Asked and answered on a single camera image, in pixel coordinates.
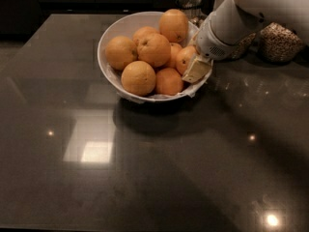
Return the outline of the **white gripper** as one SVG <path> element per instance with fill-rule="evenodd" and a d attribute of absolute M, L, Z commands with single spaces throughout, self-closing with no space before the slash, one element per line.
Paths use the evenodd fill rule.
<path fill-rule="evenodd" d="M 196 45 L 201 55 L 192 55 L 183 73 L 183 81 L 195 83 L 204 78 L 211 72 L 212 59 L 225 59 L 236 48 L 240 38 L 241 18 L 238 11 L 212 12 L 188 43 Z"/>

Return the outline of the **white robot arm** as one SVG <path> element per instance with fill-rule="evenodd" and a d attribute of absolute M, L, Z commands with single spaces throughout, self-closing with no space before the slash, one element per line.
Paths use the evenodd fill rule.
<path fill-rule="evenodd" d="M 271 22 L 295 30 L 308 44 L 309 0 L 217 0 L 191 40 L 197 52 L 183 80 L 195 83 L 204 78 L 214 61 L 225 59 L 239 41 Z"/>

